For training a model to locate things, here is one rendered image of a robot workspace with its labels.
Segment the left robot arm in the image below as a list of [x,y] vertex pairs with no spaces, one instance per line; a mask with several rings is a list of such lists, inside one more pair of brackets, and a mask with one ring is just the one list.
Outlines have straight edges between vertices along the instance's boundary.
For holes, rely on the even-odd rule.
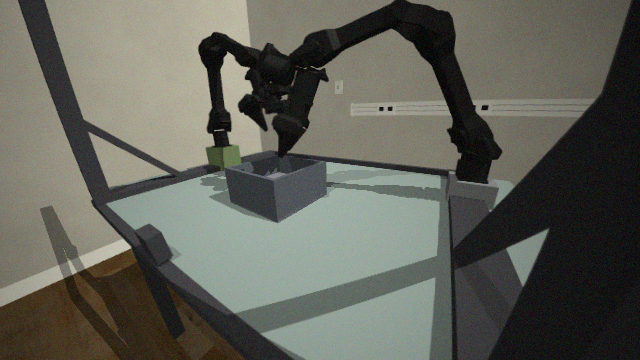
[[[224,47],[226,51],[222,47]],[[270,49],[277,50],[273,44],[267,43],[261,52],[259,49],[243,46],[228,37],[226,34],[219,32],[213,32],[211,36],[203,39],[199,44],[198,52],[200,54],[201,62],[207,69],[212,104],[212,109],[209,113],[209,118],[211,119],[209,119],[207,125],[208,134],[213,134],[214,138],[215,146],[212,147],[222,148],[232,146],[229,144],[227,134],[227,132],[231,132],[232,127],[231,114],[230,112],[227,112],[224,106],[220,72],[224,63],[224,57],[227,55],[227,52],[229,52],[235,57],[235,60],[240,66],[249,67],[250,69],[245,75],[245,80],[250,80],[251,85],[253,86],[256,81],[263,80],[261,76],[262,62],[267,54],[269,54]],[[267,82],[264,82],[263,87],[265,98],[270,95],[275,95],[279,97],[278,100],[282,99],[281,96],[287,95],[288,93],[290,94],[292,90],[291,84],[288,84],[287,87],[283,87],[278,84],[268,84]],[[224,130],[222,130],[223,132],[214,131],[219,129]]]

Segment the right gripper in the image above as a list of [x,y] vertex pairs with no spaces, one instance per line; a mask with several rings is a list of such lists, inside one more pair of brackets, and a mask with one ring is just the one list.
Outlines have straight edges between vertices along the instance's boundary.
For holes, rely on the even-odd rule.
[[[290,94],[288,93],[287,98],[291,99],[289,116],[293,118],[289,118],[289,116],[285,114],[278,114],[273,117],[271,124],[278,134],[278,157],[280,158],[283,158],[284,155],[292,149],[306,132],[306,129],[308,129],[310,123],[308,115],[314,100],[314,98],[294,90],[291,90]],[[298,120],[295,120],[295,118]],[[302,122],[303,124],[301,124],[301,121],[304,121],[304,123]],[[305,121],[307,122],[305,123]],[[305,127],[305,129],[303,129],[303,127]]]

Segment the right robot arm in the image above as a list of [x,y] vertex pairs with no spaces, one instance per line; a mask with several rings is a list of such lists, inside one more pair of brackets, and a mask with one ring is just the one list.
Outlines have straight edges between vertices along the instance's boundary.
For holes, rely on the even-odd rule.
[[345,49],[389,29],[414,43],[434,70],[453,118],[452,128],[447,132],[458,153],[462,153],[455,172],[457,179],[488,184],[492,163],[488,160],[498,160],[502,150],[487,122],[475,111],[455,56],[456,33],[448,11],[395,0],[342,27],[308,34],[290,57],[270,49],[262,63],[262,78],[283,87],[293,83],[292,90],[314,98],[320,80],[329,81],[325,68],[315,68],[323,67]]

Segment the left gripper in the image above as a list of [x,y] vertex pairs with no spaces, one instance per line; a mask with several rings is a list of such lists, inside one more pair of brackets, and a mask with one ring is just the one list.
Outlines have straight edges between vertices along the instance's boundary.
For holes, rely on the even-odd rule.
[[[264,100],[264,82],[270,83],[267,80],[259,80],[256,81],[252,88],[252,94],[258,96],[251,96],[251,94],[246,94],[238,103],[238,108],[240,113],[244,113],[248,117],[250,117],[254,122],[256,122],[265,132],[268,131],[268,127],[262,112]],[[259,99],[260,96],[260,99]],[[262,100],[262,101],[261,101]],[[260,101],[260,102],[259,102]],[[261,103],[261,104],[260,104]],[[265,109],[265,108],[264,108]]]

